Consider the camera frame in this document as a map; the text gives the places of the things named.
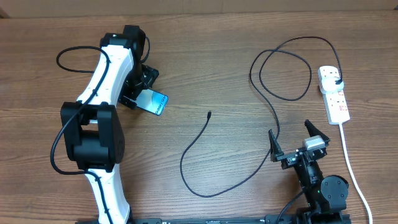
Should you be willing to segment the Samsung Galaxy smartphone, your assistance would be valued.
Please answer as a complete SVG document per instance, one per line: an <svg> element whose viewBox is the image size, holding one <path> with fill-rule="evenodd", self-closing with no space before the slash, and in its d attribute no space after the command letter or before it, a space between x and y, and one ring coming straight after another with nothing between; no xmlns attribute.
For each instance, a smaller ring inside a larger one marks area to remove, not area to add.
<svg viewBox="0 0 398 224"><path fill-rule="evenodd" d="M167 103L168 96L162 93L153 91L151 89L142 90L136 98L135 103L137 107L160 116L164 111Z"/></svg>

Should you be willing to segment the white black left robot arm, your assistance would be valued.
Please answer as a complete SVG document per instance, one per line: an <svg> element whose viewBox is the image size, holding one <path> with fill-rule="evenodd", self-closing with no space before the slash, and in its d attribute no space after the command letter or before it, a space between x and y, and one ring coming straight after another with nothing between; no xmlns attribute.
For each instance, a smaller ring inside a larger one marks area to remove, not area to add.
<svg viewBox="0 0 398 224"><path fill-rule="evenodd" d="M50 163L60 174L86 176L98 206L96 223L133 223L121 181L125 137L116 106L134 109L151 103L159 72L144 65L150 42L139 26L126 25L120 34L105 34L96 50L100 58L88 86L76 101L62 105L62 128L52 145ZM57 167L54 149L60 139L65 140L76 171Z"/></svg>

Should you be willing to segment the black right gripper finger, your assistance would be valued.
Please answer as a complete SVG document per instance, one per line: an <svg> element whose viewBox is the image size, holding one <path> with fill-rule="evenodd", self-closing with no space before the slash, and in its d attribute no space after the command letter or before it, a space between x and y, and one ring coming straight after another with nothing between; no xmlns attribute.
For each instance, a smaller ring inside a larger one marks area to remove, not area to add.
<svg viewBox="0 0 398 224"><path fill-rule="evenodd" d="M282 157L284 155L282 149L279 146L279 143L277 142L277 138L274 136L274 133L272 132L272 130L270 129L268 131L268 135L269 135L269 140L270 140L270 144L271 144L271 161L272 162L277 162L280 160L280 157Z"/></svg>
<svg viewBox="0 0 398 224"><path fill-rule="evenodd" d="M310 120L306 119L304 122L304 125L310 135L310 137L314 137L314 136L320 136L323 141L325 142L325 146L329 145L330 142L330 138L324 134L323 132L321 132L319 129L317 129Z"/></svg>

